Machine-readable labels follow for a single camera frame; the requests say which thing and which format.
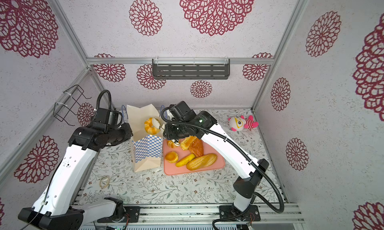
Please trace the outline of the yellow ring donut bread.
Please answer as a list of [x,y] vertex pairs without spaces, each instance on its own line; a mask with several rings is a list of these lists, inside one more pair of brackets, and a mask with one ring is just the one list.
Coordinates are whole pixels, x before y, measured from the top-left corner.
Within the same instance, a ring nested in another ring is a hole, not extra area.
[[145,126],[145,131],[149,135],[157,135],[162,131],[154,128],[154,126],[152,125],[152,118],[147,119],[144,123],[144,126]]

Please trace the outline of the blue checkered paper bag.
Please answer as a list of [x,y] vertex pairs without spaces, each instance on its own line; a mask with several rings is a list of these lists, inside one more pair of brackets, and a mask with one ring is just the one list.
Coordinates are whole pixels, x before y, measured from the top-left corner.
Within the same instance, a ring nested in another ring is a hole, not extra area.
[[145,121],[149,118],[156,118],[163,125],[164,122],[160,118],[159,111],[150,104],[142,108],[123,105],[122,112],[133,131],[130,143],[134,172],[160,167],[163,154],[163,131],[157,135],[149,135],[144,126]]

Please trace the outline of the brown croissant bread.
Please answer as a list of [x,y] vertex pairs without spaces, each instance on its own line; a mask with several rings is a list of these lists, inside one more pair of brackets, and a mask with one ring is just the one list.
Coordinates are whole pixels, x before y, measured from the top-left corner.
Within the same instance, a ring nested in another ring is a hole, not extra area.
[[203,141],[196,138],[189,146],[188,150],[194,154],[196,157],[201,157],[204,155],[204,145]]

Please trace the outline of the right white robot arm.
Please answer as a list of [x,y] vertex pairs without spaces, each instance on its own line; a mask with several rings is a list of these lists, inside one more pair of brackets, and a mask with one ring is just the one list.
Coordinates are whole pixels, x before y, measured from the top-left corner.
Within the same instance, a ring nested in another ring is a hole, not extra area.
[[233,184],[236,192],[234,208],[238,211],[244,212],[253,203],[256,187],[261,180],[276,187],[266,174],[268,161],[258,160],[246,153],[208,112],[196,114],[182,101],[161,110],[160,117],[163,124],[158,120],[152,120],[152,124],[163,130],[167,140],[197,137],[213,147],[235,169],[239,177]]

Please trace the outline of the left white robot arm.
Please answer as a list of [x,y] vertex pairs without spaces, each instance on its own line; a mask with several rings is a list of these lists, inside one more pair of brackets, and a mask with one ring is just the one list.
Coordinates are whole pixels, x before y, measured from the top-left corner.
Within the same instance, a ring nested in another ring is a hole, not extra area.
[[21,209],[18,219],[40,230],[78,230],[103,218],[122,222],[126,210],[123,201],[116,198],[106,197],[82,207],[74,207],[71,203],[99,151],[107,145],[119,145],[132,136],[128,123],[117,129],[98,129],[95,126],[77,128],[47,188],[32,207]]

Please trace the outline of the ridged rectangular pastry bread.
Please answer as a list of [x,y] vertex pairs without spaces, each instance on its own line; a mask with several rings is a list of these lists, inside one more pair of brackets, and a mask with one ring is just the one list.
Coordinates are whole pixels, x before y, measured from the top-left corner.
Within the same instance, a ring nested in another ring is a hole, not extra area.
[[180,147],[182,148],[182,150],[186,151],[189,149],[190,145],[197,139],[197,137],[195,136],[189,136],[187,138],[185,138],[181,143],[180,143]]

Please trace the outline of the small bundt cake bread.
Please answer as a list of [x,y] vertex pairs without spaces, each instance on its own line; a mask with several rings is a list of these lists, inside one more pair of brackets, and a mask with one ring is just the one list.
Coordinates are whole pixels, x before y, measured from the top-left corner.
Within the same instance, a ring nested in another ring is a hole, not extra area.
[[168,140],[168,141],[167,141],[167,145],[168,145],[168,147],[171,148],[171,149],[175,149],[175,148],[177,148],[177,147],[180,146],[179,143],[175,143],[174,141],[171,141],[171,140]]

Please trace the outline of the round yellow tart bread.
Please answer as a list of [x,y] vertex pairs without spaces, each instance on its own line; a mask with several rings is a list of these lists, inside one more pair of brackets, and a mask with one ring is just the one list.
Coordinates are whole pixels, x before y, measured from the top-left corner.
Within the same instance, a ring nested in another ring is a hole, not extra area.
[[165,160],[169,163],[176,163],[179,160],[178,153],[172,151],[165,155]]

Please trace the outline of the yellow twisted bread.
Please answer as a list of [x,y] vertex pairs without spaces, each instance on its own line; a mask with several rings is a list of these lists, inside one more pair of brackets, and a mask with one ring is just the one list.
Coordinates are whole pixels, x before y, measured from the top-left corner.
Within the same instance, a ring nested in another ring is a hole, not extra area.
[[194,154],[190,154],[184,158],[182,158],[180,161],[178,161],[175,166],[176,167],[182,167],[182,166],[185,166],[187,165],[189,162],[191,162],[196,156]]

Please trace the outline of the long baguette bread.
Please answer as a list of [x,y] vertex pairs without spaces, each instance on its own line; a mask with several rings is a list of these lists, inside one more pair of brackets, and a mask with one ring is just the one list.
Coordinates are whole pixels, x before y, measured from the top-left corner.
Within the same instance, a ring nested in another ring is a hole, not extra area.
[[216,154],[208,154],[201,157],[198,157],[189,163],[187,163],[187,169],[190,171],[199,170],[211,166],[217,161]]

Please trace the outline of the pink plastic tray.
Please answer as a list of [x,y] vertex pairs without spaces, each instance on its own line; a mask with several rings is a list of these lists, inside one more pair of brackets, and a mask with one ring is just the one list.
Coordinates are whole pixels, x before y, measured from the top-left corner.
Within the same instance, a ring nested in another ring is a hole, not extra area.
[[[182,158],[184,158],[190,154],[190,151],[184,151],[184,150],[182,150],[181,147],[177,147],[174,149],[170,148],[167,143],[168,143],[168,140],[165,139],[163,141],[163,155],[164,155],[164,157],[169,152],[176,152],[178,154],[179,160],[180,160],[180,159],[182,159]],[[217,169],[224,168],[226,165],[225,159],[208,143],[203,142],[203,145],[204,145],[204,153],[205,154],[216,154],[218,157],[217,160],[211,166],[201,168],[198,170],[194,170],[194,171],[190,171],[187,169],[186,166],[176,167],[176,163],[170,163],[167,160],[164,160],[164,172],[165,172],[165,174],[168,176],[173,176],[173,175],[189,174],[189,173],[194,173],[194,172],[203,172],[203,171],[208,171],[208,170],[217,170]]]

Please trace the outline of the beige rubber band loop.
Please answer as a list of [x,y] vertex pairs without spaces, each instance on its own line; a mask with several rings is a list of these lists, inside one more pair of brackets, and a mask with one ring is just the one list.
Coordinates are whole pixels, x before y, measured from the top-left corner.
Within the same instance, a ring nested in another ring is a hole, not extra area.
[[99,180],[99,187],[103,190],[110,186],[110,176],[102,176]]

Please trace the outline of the pink white plush toy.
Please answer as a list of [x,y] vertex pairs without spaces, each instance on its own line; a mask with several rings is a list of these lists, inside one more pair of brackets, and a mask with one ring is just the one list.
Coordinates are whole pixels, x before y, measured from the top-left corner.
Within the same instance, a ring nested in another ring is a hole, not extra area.
[[259,126],[259,123],[254,119],[253,116],[245,118],[244,116],[240,117],[231,117],[228,118],[230,129],[233,132],[242,132],[246,130],[252,130]]

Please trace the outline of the grey wall shelf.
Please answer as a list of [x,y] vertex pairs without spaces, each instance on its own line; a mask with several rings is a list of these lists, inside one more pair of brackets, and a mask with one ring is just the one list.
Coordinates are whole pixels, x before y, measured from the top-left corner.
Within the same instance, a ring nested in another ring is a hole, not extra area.
[[229,59],[218,61],[161,61],[152,60],[155,80],[227,80],[231,73]]

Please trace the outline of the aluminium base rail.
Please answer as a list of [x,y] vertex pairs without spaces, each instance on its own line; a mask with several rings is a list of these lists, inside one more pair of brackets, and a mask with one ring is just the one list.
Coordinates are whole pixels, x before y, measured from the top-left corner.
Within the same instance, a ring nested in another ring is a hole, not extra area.
[[83,230],[237,230],[304,229],[305,220],[297,204],[287,204],[282,214],[265,204],[253,204],[240,217],[231,219],[231,204],[129,205],[130,220],[113,223],[99,220]]

